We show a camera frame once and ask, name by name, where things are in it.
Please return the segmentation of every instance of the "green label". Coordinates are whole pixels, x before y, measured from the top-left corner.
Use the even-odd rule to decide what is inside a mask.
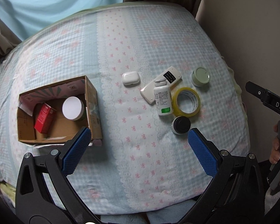
[[[161,109],[161,112],[162,112],[162,113],[168,113],[168,112],[170,112],[170,107],[169,107],[169,108]]]

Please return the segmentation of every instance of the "wall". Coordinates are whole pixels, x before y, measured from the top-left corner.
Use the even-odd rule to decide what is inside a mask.
[[[251,152],[267,160],[280,116],[247,93],[245,84],[280,96],[280,0],[203,0],[196,19],[234,70],[247,106]]]

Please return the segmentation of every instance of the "cardboard box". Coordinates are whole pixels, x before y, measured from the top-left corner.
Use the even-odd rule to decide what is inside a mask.
[[[87,118],[72,121],[64,117],[62,105],[66,98],[76,96],[83,102]],[[47,134],[34,129],[36,119],[46,102],[56,110]],[[56,82],[20,94],[17,112],[18,140],[26,144],[57,144],[72,139],[82,126],[91,130],[93,145],[101,145],[102,130],[95,87],[87,76]]]
[[[41,134],[47,134],[54,119],[56,110],[44,103],[36,119],[34,128]]]

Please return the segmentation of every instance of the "white pill bottle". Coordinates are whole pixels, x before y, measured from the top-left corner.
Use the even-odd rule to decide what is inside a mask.
[[[164,116],[173,113],[170,87],[167,85],[166,78],[154,80],[155,104],[157,105],[158,115]]]

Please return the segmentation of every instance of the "light blue curtain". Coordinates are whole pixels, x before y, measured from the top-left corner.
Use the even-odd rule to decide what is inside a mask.
[[[25,40],[42,28],[83,9],[123,0],[0,0],[0,19]]]

